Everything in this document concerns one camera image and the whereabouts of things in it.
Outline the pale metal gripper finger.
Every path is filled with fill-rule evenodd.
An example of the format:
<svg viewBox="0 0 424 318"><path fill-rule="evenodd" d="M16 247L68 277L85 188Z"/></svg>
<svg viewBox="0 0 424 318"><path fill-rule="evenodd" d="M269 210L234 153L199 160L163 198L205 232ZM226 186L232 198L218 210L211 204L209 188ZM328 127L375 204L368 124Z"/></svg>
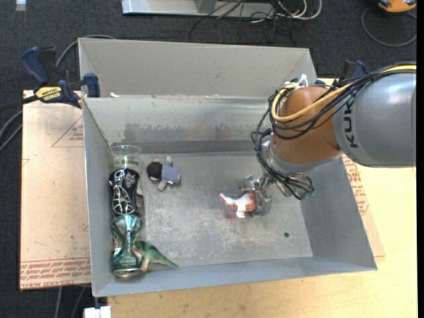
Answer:
<svg viewBox="0 0 424 318"><path fill-rule="evenodd" d="M258 193L260 189L261 177L254 177L252 174L245 176L238 183L238 194L244 195L245 193Z"/></svg>
<svg viewBox="0 0 424 318"><path fill-rule="evenodd" d="M258 198L256 200L256 207L254 211L250 211L250 216L265 216L267 215L271 210L272 205L272 198Z"/></svg>

